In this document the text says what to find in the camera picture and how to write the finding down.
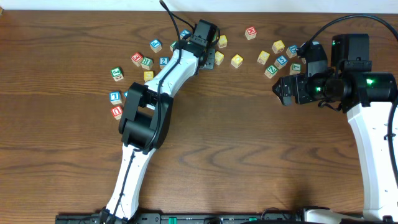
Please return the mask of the yellow block right lower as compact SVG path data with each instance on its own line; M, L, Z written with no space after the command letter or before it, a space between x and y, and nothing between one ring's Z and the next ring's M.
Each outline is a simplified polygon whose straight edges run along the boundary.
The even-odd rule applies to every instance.
M262 65L265 65L269 56L270 56L270 54L268 52L262 50L257 58L257 62Z

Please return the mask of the yellow block right upper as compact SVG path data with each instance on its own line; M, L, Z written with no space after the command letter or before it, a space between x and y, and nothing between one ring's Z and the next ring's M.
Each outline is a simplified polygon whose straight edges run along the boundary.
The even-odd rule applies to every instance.
M283 52L285 49L285 45L282 40L275 41L272 45L272 50L275 54L279 54Z

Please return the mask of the blue 2 block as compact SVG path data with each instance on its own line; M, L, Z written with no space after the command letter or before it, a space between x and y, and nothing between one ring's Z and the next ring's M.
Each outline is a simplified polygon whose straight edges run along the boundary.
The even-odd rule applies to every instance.
M163 69L168 64L168 62L169 62L169 58L168 57L161 57L159 59L159 67L161 69Z

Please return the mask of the yellow G block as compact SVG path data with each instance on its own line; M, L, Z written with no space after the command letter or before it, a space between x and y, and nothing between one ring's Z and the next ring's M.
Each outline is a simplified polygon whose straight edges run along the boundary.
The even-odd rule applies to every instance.
M151 81L154 77L155 77L155 75L154 75L153 71L145 71L144 72L144 81L145 82Z

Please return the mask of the green J block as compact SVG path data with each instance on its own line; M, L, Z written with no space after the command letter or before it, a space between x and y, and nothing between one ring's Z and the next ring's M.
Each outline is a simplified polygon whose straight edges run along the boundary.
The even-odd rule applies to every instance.
M115 67L111 69L111 75L114 81L118 82L124 78L123 71L120 67Z

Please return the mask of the red H block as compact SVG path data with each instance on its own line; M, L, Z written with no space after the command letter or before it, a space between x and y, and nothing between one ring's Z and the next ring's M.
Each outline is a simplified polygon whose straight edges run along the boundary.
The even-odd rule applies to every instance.
M245 37L247 40L254 39L257 35L257 30L254 26L245 29Z

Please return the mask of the yellow block top centre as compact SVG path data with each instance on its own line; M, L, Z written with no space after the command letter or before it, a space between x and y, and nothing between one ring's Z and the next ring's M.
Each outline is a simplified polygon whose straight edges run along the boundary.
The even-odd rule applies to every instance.
M228 45L228 40L227 40L227 38L226 38L225 35L221 35L221 36L219 37L217 45L218 45L218 48L219 48L219 49L222 49L222 48L227 47L227 45Z

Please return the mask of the yellow O block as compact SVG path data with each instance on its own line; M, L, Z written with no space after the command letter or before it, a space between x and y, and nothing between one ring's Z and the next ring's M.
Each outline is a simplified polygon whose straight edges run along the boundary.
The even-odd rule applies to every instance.
M232 59L231 59L231 65L234 68L239 68L243 64L243 58L239 54L236 54Z

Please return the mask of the blue X block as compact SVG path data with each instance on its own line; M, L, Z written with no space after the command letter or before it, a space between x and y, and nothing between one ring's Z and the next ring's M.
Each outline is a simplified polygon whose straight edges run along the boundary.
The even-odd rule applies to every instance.
M187 40L187 39L189 39L189 38L191 37L191 35L192 35L192 33L191 33L189 30L184 29L184 30L181 31L181 33L180 33L180 38L181 38L181 39L184 39L184 40Z

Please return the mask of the green Z block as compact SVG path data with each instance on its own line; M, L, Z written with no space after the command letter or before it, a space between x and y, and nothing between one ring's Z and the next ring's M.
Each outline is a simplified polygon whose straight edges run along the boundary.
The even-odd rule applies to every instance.
M266 68L264 74L268 78L273 78L277 72L278 72L278 68L274 65L270 65Z

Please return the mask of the red U block lower left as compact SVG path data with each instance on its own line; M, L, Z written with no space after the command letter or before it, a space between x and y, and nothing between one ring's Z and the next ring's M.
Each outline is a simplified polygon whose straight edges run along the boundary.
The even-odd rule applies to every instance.
M120 120L123 115L123 109L121 106L116 106L111 109L111 114L116 120Z

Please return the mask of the blue P block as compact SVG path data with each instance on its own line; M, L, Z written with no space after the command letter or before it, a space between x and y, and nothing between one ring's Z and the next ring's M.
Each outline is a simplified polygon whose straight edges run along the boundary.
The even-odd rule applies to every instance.
M162 50L162 43L159 39L154 39L150 41L150 47L155 53L157 53Z

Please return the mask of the blue block right upper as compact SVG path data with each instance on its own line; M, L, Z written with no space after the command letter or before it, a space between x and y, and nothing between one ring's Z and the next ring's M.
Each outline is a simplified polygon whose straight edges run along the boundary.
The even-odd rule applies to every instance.
M297 56L297 45L291 45L287 47L286 54L289 58L294 58Z

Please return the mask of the yellow block middle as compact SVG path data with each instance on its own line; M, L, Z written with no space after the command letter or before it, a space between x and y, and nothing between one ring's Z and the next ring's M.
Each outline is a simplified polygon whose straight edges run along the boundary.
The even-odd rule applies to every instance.
M216 52L215 52L215 64L216 64L216 65L221 65L221 63L223 62L223 60L224 60L224 54L222 54L222 53L219 52L219 51L216 51Z

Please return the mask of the blue 5 block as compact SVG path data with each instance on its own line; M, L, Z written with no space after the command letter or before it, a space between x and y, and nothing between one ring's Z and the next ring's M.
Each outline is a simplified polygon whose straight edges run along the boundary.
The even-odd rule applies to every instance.
M280 70L281 68L286 66L287 62L288 62L287 58L285 56L281 55L276 58L274 65L277 67L278 70Z

